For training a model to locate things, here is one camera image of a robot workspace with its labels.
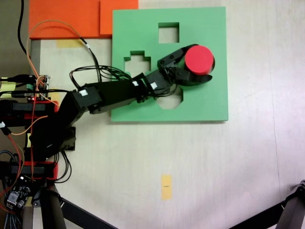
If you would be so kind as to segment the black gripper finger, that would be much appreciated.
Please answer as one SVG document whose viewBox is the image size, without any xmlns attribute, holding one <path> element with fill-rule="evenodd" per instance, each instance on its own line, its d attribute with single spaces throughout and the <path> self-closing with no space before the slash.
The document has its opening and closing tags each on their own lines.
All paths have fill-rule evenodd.
<svg viewBox="0 0 305 229">
<path fill-rule="evenodd" d="M 198 44 L 191 44 L 185 47 L 182 47 L 169 55 L 161 58 L 157 62 L 157 67 L 159 70 L 164 69 L 165 67 L 170 67 L 170 66 L 175 66 L 177 63 L 179 63 L 182 58 L 186 55 L 187 51 L 194 47 L 197 46 Z"/>
<path fill-rule="evenodd" d="M 196 75 L 188 70 L 175 68 L 175 83 L 181 86 L 195 86 L 212 80 L 211 75 Z"/>
</svg>

